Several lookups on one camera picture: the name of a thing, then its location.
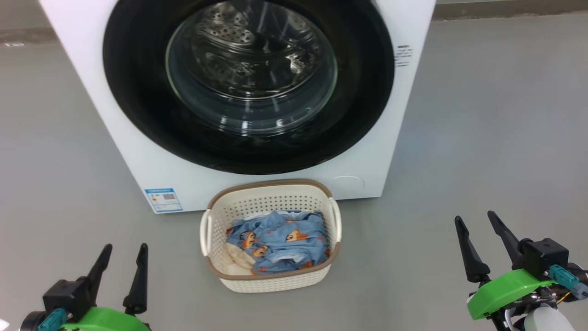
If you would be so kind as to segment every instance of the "cable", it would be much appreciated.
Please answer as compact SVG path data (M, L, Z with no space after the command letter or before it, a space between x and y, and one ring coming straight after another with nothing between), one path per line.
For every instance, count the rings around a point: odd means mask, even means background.
M559 299L555 304L560 304L562 301L566 300L566 298L571 294L572 292L567 292L566 295L564 295L561 299Z

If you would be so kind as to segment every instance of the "clothing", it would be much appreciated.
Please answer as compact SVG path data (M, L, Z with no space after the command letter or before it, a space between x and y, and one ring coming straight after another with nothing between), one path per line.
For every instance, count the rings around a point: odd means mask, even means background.
M235 263L240 267L250 266L253 274L299 270L328 259L328 241L320 211L273 211L236 220L227 230L226 241ZM251 264L240 252L255 262Z

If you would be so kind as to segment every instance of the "washing machine door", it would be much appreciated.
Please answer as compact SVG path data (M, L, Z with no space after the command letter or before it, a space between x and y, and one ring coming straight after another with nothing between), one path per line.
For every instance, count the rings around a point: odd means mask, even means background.
M114 97L147 137L240 174L301 170L351 148L394 76L368 0L120 0L103 58Z

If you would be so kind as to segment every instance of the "sticker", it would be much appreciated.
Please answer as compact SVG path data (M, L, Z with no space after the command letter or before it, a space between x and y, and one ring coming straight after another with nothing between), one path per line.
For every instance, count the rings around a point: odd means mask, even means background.
M151 201L156 213L167 213L169 211L182 211L182 205L173 188L159 188L156 190L145 190L147 198Z
M394 62L396 68L408 67L410 59L412 58L412 47L410 45L400 45L396 48L396 54L394 55Z

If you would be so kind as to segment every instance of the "white washing machine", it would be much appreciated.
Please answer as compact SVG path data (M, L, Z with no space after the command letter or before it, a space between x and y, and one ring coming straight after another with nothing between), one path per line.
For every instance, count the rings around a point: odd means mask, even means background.
M435 0L41 0L156 213L309 178L381 196Z

